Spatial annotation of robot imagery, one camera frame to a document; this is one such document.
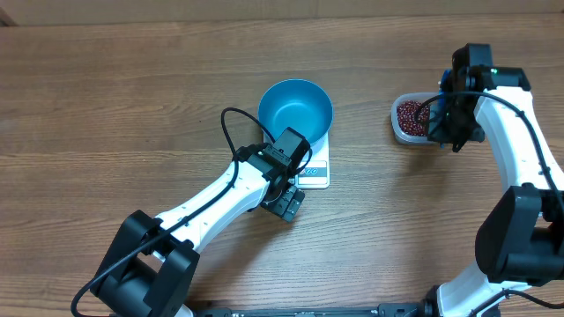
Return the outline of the blue plastic measuring scoop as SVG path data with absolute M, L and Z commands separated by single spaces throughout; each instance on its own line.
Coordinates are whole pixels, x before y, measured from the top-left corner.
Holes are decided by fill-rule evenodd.
M 452 92 L 453 91 L 453 84 L 452 84 L 452 80 L 451 80 L 451 72 L 452 69 L 446 69 L 443 74 L 442 74 L 442 78 L 440 80 L 439 86 L 439 92 L 440 93 L 446 93 L 446 92 Z

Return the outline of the red adzuki beans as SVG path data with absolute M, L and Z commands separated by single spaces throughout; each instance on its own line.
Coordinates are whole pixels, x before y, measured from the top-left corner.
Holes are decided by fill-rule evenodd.
M 415 120 L 415 112 L 421 103 L 415 100 L 406 100 L 397 106 L 397 119 L 399 128 L 408 136 L 427 136 L 427 126 L 422 124 L 429 119 L 429 107 L 419 111 L 419 120 Z

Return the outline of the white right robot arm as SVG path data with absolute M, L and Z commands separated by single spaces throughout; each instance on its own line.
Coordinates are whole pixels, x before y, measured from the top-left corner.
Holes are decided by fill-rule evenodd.
M 563 278 L 563 171 L 538 125 L 531 85 L 521 68 L 493 63 L 487 44 L 468 43 L 452 55 L 438 95 L 423 102 L 427 139 L 458 152 L 488 141 L 502 196 L 476 239 L 474 260 L 430 291 L 433 316 L 497 316 L 502 300 Z

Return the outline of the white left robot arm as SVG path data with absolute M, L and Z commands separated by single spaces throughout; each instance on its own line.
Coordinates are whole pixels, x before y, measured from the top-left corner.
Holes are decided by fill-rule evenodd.
M 282 205 L 308 153 L 306 141 L 243 146 L 187 202 L 155 217 L 130 214 L 86 289 L 118 316 L 190 316 L 184 300 L 203 249 L 242 213 Z

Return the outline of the white digital kitchen scale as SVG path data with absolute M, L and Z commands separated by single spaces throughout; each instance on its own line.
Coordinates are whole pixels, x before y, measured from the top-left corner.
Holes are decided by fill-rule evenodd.
M 263 133 L 263 140 L 268 144 L 275 141 L 266 132 Z M 288 182 L 292 182 L 298 189 L 326 189 L 330 185 L 330 150 L 329 133 L 325 133 L 311 147 L 311 159 L 302 160 L 301 170 L 290 177 Z

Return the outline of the blue metal bowl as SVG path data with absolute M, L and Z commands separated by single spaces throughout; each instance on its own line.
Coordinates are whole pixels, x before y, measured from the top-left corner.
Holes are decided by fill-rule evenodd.
M 306 79 L 291 78 L 270 87 L 257 109 L 258 120 L 277 139 L 292 128 L 313 145 L 328 134 L 334 120 L 330 96 Z

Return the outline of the clear plastic food container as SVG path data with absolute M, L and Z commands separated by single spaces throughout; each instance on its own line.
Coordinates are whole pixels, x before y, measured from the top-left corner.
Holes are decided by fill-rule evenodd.
M 427 139 L 427 125 L 425 124 L 430 119 L 430 106 L 425 106 L 419 111 L 418 119 L 415 119 L 415 114 L 424 101 L 435 95 L 435 92 L 407 93 L 394 101 L 390 110 L 391 126 L 400 144 L 430 145 L 433 143 Z

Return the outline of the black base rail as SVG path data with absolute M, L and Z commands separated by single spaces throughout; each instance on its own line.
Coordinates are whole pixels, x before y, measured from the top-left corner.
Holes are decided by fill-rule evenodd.
M 381 303 L 374 307 L 292 308 L 233 310 L 208 308 L 194 311 L 196 317 L 435 317 L 439 314 L 428 301 Z

